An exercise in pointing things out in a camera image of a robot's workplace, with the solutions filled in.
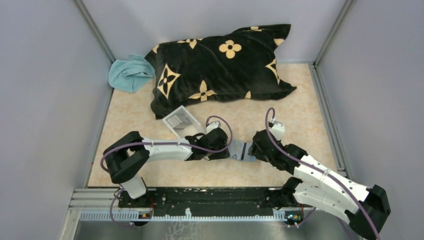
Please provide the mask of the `beige card holder wallet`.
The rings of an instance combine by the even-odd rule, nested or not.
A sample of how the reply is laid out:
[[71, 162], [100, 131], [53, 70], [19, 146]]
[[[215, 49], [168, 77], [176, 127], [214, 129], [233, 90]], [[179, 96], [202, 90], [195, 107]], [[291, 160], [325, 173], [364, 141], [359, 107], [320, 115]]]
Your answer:
[[229, 158], [240, 162], [256, 162], [256, 158], [249, 155], [249, 149], [251, 146], [252, 142], [243, 142], [233, 139], [228, 147]]

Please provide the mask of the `black floral pillow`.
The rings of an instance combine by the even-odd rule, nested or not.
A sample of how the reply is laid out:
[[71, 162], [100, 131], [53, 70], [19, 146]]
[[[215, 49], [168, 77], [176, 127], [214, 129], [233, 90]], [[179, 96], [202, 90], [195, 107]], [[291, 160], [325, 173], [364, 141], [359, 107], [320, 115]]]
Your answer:
[[207, 101], [287, 97], [296, 87], [279, 77], [275, 50], [290, 30], [290, 24], [249, 26], [158, 44], [145, 56], [156, 76], [150, 104], [155, 118]]

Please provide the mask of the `white plastic card box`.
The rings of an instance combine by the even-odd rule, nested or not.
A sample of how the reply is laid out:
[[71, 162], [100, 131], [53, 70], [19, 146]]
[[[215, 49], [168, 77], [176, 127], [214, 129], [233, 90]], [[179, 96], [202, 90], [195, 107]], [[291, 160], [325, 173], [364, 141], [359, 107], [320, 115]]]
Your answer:
[[166, 115], [162, 121], [177, 138], [206, 133], [203, 125], [183, 105]]

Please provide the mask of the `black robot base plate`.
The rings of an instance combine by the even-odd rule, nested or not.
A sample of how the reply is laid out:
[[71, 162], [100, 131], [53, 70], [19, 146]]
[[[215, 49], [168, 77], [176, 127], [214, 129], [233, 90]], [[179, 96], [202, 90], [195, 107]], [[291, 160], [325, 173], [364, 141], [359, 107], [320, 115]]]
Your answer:
[[118, 199], [120, 208], [147, 208], [155, 217], [183, 216], [186, 209], [194, 217], [262, 217], [301, 208], [280, 187], [156, 187], [137, 199], [124, 191]]

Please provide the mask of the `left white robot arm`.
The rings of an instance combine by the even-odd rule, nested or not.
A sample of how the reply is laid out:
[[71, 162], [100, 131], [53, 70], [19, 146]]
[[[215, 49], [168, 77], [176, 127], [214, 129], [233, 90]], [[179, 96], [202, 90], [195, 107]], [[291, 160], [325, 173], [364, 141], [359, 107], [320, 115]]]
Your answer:
[[229, 157], [232, 135], [227, 134], [219, 121], [207, 125], [206, 133], [188, 135], [174, 141], [153, 140], [131, 131], [103, 152], [101, 167], [111, 182], [120, 185], [132, 203], [144, 207], [149, 203], [150, 193], [139, 170], [148, 162], [179, 160], [216, 160]]

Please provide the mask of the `white cards stack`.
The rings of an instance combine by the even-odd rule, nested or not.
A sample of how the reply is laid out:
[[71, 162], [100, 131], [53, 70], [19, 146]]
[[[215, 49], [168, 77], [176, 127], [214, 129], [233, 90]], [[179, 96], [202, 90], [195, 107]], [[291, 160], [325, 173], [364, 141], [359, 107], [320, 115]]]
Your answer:
[[172, 115], [167, 120], [167, 123], [172, 129], [183, 130], [190, 126], [192, 123], [185, 115]]

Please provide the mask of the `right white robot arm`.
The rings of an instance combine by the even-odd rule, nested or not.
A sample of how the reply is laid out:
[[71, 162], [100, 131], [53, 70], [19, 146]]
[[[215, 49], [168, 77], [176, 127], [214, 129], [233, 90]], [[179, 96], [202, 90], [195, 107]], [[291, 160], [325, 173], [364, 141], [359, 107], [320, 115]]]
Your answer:
[[270, 206], [308, 205], [344, 221], [364, 239], [378, 239], [391, 213], [386, 190], [336, 173], [295, 144], [282, 145], [283, 134], [281, 123], [269, 123], [268, 129], [255, 133], [248, 150], [249, 155], [291, 174], [281, 189], [270, 194]]

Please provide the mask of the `light blue cloth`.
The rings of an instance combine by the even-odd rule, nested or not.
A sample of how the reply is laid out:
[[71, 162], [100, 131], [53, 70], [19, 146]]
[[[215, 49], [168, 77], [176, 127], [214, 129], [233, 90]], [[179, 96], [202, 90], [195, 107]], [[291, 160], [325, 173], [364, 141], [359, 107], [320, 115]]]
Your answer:
[[128, 60], [115, 60], [108, 73], [108, 84], [115, 90], [136, 93], [155, 76], [153, 66], [144, 56], [131, 54]]

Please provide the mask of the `aluminium frame rail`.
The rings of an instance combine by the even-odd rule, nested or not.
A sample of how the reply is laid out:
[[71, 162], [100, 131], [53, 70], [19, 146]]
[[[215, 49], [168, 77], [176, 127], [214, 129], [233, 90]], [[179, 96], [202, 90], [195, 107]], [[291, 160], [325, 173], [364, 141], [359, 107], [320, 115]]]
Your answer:
[[154, 221], [283, 221], [294, 225], [317, 209], [346, 223], [359, 212], [352, 200], [342, 203], [316, 187], [156, 187], [138, 198], [120, 188], [84, 188], [73, 192], [73, 210], [85, 220]]

